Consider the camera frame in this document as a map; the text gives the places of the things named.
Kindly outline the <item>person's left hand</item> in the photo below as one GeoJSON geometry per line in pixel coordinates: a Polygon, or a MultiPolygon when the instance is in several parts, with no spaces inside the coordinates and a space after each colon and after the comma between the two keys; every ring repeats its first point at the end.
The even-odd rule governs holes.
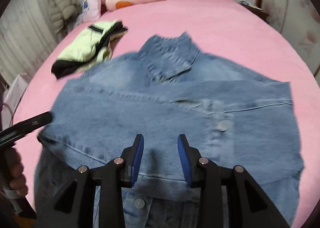
{"type": "Polygon", "coordinates": [[[10,148],[5,152],[5,159],[9,168],[9,185],[18,195],[24,197],[28,194],[26,178],[24,176],[24,166],[21,156],[15,148],[10,148]]]}

